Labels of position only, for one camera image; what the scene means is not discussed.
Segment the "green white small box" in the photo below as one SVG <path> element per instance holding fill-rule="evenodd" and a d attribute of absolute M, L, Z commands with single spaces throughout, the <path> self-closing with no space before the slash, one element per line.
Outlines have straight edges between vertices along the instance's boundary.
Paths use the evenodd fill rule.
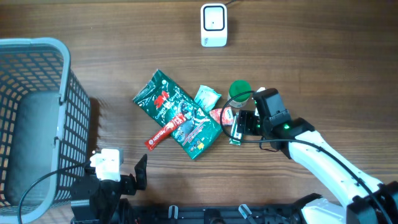
<path fill-rule="evenodd" d="M 236 115 L 234 116 L 234 121 L 230 133 L 232 138 L 229 139 L 229 143 L 235 146 L 240 146 L 241 145 L 240 140 L 242 139 L 242 134 L 238 132 L 238 118 L 239 118 L 239 113 L 236 113 Z"/>

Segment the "red orange candy packet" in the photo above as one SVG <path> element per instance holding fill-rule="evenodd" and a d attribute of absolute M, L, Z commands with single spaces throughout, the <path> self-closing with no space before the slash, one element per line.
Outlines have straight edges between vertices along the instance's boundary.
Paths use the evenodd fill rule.
<path fill-rule="evenodd" d="M 213 109 L 209 115 L 218 123 L 223 122 L 224 125 L 231 126 L 234 122 L 234 114 L 231 107 L 226 107 L 221 114 L 221 108 Z"/>

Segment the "red Nescafe stick sachet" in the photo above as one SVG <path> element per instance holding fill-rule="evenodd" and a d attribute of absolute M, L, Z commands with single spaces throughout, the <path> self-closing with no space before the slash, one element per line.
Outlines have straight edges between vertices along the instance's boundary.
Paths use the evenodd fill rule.
<path fill-rule="evenodd" d="M 154 150 L 161 141 L 170 136 L 184 122 L 186 122 L 186 117 L 182 113 L 175 115 L 163 128 L 145 142 L 148 150 Z"/>

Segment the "green lid jar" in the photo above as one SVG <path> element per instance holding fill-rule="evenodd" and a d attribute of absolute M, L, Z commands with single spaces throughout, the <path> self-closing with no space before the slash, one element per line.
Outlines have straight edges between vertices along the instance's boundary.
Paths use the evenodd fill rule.
<path fill-rule="evenodd" d="M 251 96 L 251 91 L 251 86 L 246 80 L 234 81 L 228 91 L 228 100 L 233 98 L 229 104 L 234 108 L 242 108 Z"/>

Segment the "teal wet wipes packet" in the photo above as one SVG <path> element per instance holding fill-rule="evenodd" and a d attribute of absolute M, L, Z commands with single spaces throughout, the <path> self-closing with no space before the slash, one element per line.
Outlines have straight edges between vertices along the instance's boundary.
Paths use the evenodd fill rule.
<path fill-rule="evenodd" d="M 217 93 L 214 89 L 201 85 L 194 97 L 194 101 L 201 109 L 209 112 L 215 107 L 220 98 L 221 94 Z"/>

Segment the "green 3M gloves bag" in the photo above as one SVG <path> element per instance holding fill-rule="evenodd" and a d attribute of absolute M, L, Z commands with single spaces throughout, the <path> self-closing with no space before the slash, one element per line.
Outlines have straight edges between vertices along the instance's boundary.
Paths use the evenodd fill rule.
<path fill-rule="evenodd" d="M 221 133 L 220 124 L 160 70 L 153 74 L 133 102 L 161 127 L 177 114 L 183 114 L 186 121 L 170 135 L 191 159 L 205 152 Z"/>

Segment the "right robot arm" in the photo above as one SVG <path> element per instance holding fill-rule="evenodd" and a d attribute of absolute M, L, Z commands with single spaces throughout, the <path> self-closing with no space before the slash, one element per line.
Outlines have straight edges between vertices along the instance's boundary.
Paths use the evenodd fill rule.
<path fill-rule="evenodd" d="M 334 150 L 303 118 L 292 119 L 275 88 L 252 94 L 256 110 L 241 113 L 245 134 L 309 170 L 339 201 L 310 194 L 292 205 L 292 223 L 397 223 L 397 182 L 385 184 Z"/>

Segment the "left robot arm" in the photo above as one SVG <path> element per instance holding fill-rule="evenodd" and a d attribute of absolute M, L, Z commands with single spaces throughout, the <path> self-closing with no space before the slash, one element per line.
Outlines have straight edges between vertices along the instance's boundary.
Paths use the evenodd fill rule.
<path fill-rule="evenodd" d="M 85 175 L 72 184 L 71 223 L 139 223 L 128 199 L 147 187 L 147 155 L 135 165 L 135 175 L 122 175 L 119 181 L 99 180 L 94 169 L 85 167 Z"/>

